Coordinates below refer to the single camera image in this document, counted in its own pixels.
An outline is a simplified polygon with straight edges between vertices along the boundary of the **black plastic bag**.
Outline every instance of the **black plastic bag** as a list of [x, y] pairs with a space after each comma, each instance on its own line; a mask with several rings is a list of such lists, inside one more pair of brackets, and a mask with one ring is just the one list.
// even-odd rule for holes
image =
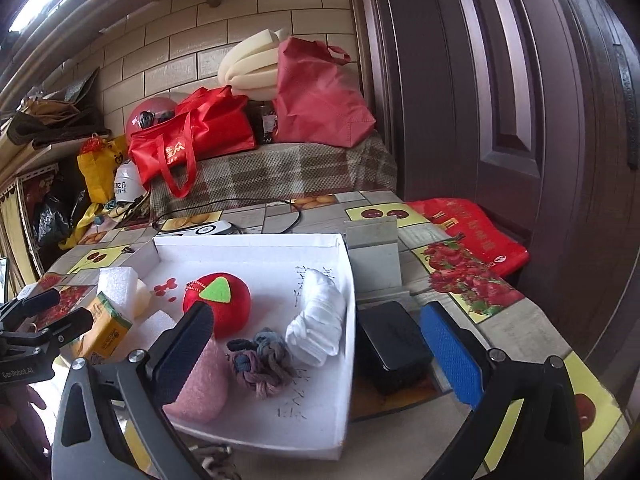
[[55, 245], [66, 240], [73, 230], [68, 207], [51, 192], [34, 208], [31, 227], [39, 247]]
[[76, 198], [74, 208], [71, 210], [71, 227], [74, 228], [78, 225], [78, 222], [86, 213], [91, 205], [91, 199], [89, 199], [89, 193], [86, 189], [83, 189]]

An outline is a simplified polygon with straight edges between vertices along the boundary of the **red plastic bag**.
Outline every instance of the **red plastic bag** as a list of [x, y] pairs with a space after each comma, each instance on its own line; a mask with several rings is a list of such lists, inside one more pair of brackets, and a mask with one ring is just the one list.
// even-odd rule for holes
[[352, 148], [371, 133], [376, 120], [340, 71], [350, 60], [343, 49], [322, 41], [289, 38], [280, 44], [274, 142]]
[[409, 202], [409, 206], [451, 237], [494, 274], [506, 276], [529, 261], [529, 253], [494, 227], [482, 209], [463, 198], [432, 198]]
[[[196, 179], [196, 160], [255, 148], [254, 133], [244, 114], [246, 96], [231, 86], [199, 88], [175, 108], [175, 117], [131, 135], [129, 156], [145, 189], [162, 174], [177, 198], [188, 195]], [[187, 181], [179, 188], [169, 171], [187, 164]]]

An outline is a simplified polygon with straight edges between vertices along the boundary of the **white cardboard box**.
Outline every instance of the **white cardboard box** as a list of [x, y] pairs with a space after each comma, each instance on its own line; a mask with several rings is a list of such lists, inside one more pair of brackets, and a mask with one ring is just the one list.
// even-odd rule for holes
[[340, 458], [349, 413], [355, 338], [353, 275], [340, 235], [157, 237], [132, 254], [126, 265], [138, 272], [152, 293], [156, 285], [170, 278], [178, 283], [164, 296], [152, 295], [145, 318], [161, 309], [174, 320], [179, 319], [187, 282], [213, 272], [238, 276], [251, 291], [252, 309], [247, 326], [232, 338], [248, 339], [265, 326], [284, 334], [300, 312], [305, 269], [318, 269], [331, 277], [347, 302], [344, 335], [336, 357], [329, 357], [321, 368], [297, 362], [301, 377], [296, 384], [266, 400], [256, 399], [253, 392], [230, 380], [226, 405], [211, 423], [172, 422], [185, 433], [237, 448], [299, 458]]

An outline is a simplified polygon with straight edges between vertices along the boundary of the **blue gripper pad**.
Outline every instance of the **blue gripper pad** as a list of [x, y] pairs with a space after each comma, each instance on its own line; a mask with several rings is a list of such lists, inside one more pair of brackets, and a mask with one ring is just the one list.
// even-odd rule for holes
[[453, 330], [428, 303], [420, 313], [420, 330], [460, 402], [474, 410], [482, 399], [482, 373]]

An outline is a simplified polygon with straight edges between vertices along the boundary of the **green felt leaf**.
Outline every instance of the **green felt leaf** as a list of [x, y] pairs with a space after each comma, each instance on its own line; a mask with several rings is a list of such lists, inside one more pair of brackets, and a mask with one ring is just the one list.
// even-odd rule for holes
[[218, 276], [199, 294], [203, 300], [231, 303], [231, 288], [223, 276]]

